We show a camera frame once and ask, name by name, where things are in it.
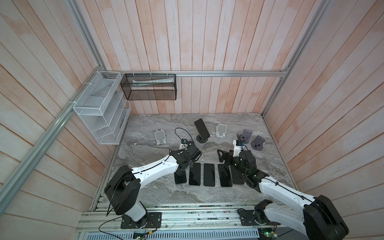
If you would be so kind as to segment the grey phone stand front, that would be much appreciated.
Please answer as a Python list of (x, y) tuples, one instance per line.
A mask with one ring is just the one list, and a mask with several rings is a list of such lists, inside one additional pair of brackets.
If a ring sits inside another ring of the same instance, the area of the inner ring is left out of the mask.
[(244, 144), (248, 144), (251, 140), (253, 132), (250, 130), (243, 130), (243, 133), (239, 135), (240, 140)]

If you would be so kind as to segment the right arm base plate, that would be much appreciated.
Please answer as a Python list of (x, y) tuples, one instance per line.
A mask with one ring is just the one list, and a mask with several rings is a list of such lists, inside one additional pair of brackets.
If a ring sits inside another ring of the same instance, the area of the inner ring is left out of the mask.
[(263, 210), (238, 209), (237, 213), (240, 216), (242, 226), (265, 226), (275, 224), (267, 219)]

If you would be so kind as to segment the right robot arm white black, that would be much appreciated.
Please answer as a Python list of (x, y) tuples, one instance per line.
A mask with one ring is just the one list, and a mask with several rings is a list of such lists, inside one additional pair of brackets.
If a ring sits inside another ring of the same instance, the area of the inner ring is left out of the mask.
[(329, 198), (304, 194), (275, 180), (257, 168), (251, 151), (240, 147), (229, 152), (218, 150), (218, 156), (219, 161), (233, 167), (250, 188), (285, 204), (283, 208), (270, 200), (261, 201), (253, 213), (256, 223), (280, 223), (310, 240), (342, 240), (349, 234), (347, 224)]

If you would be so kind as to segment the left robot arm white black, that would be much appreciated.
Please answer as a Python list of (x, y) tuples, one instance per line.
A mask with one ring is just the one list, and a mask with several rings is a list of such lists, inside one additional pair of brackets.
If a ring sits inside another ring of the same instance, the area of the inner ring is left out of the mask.
[(138, 227), (148, 222), (148, 211), (137, 198), (139, 191), (149, 183), (170, 174), (180, 174), (192, 163), (196, 162), (202, 152), (193, 141), (187, 141), (184, 148), (169, 150), (169, 153), (158, 161), (130, 168), (120, 167), (105, 187), (106, 194), (115, 214), (129, 219)]

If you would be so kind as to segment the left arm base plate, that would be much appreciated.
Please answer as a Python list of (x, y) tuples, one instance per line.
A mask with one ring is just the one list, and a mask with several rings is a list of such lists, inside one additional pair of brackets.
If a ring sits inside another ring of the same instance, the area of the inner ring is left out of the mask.
[(121, 222), (121, 229), (143, 229), (161, 227), (162, 213), (149, 212), (146, 213), (140, 220), (134, 221), (131, 217), (124, 214)]

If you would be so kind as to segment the black phone blue case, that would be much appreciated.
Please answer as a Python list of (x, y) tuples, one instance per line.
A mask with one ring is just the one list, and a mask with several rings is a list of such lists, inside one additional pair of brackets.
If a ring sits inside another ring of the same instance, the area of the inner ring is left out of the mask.
[(185, 172), (182, 172), (180, 175), (177, 173), (174, 173), (175, 178), (175, 184), (184, 184), (187, 182), (187, 176)]

